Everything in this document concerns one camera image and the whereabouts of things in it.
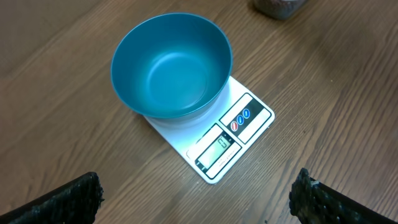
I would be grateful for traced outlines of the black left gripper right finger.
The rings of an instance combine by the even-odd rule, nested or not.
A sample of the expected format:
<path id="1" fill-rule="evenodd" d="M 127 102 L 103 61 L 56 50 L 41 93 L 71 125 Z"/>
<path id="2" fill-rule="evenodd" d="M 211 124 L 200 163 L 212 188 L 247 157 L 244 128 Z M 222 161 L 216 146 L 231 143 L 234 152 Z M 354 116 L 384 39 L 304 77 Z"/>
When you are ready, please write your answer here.
<path id="1" fill-rule="evenodd" d="M 305 168 L 292 184 L 289 208 L 303 224 L 397 224 L 313 179 Z"/>

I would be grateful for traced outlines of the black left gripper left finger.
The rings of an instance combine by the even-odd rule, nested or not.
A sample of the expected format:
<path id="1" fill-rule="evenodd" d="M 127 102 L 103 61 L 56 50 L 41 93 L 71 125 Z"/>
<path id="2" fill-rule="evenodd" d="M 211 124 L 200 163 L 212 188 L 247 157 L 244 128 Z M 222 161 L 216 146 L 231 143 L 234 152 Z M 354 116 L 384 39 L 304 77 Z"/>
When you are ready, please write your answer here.
<path id="1" fill-rule="evenodd" d="M 96 172 L 87 172 L 59 188 L 1 215 L 1 223 L 92 224 L 103 188 Z"/>

